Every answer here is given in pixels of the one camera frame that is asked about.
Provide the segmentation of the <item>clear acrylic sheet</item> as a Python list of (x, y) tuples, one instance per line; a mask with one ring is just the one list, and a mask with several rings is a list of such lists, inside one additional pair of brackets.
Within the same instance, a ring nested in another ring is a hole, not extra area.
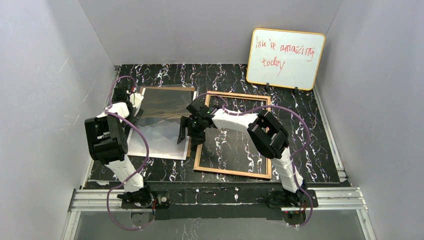
[(140, 109), (137, 126), (145, 131), (177, 135), (180, 118), (187, 117), (186, 107), (192, 102), (196, 89), (194, 87), (164, 86), (142, 87), (140, 93), (144, 99)]

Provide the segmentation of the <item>black wooden picture frame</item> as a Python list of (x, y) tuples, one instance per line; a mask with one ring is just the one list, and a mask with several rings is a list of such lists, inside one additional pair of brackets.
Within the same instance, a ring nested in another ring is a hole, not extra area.
[[(270, 96), (208, 91), (204, 104), (221, 105), (219, 98), (230, 107), (245, 112), (248, 107), (269, 105)], [(205, 130), (206, 141), (197, 146), (193, 170), (217, 175), (232, 175), (271, 180), (271, 161), (259, 154), (247, 133), (227, 128)]]

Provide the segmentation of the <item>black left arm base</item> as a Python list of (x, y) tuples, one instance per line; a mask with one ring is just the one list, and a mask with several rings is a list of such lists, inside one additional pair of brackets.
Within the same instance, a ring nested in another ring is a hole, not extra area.
[(164, 190), (151, 190), (145, 187), (135, 192), (118, 194), (122, 200), (123, 209), (167, 209), (170, 205), (170, 192)]

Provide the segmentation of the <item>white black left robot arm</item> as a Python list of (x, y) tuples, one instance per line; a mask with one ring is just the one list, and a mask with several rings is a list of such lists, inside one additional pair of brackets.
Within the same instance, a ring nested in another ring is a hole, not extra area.
[(143, 177), (135, 173), (136, 169), (127, 155), (128, 134), (124, 130), (124, 120), (131, 124), (137, 123), (143, 98), (134, 89), (117, 86), (114, 88), (112, 103), (98, 116), (84, 121), (91, 158), (112, 170), (123, 183), (126, 193), (135, 193), (144, 188)]

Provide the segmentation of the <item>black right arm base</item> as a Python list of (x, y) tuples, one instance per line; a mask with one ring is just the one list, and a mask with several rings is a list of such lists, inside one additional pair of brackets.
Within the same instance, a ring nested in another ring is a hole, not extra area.
[(298, 208), (306, 204), (306, 207), (313, 206), (314, 208), (319, 206), (318, 197), (314, 190), (306, 190), (310, 196), (308, 196), (298, 190), (296, 193), (290, 192), (288, 190), (269, 190), (265, 197), (264, 202), (270, 208)]

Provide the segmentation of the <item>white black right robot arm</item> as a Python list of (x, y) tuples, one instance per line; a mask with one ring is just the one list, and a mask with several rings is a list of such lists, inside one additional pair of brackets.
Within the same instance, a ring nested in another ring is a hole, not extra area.
[(176, 142), (180, 144), (186, 137), (190, 137), (193, 146), (201, 145), (206, 140), (207, 128), (248, 134), (256, 150), (271, 160), (282, 188), (290, 193), (305, 192), (303, 177), (290, 152), (289, 133), (268, 108), (269, 105), (264, 105), (247, 112), (237, 112), (227, 109), (225, 105), (207, 106), (196, 99), (186, 108), (190, 115), (180, 118)]

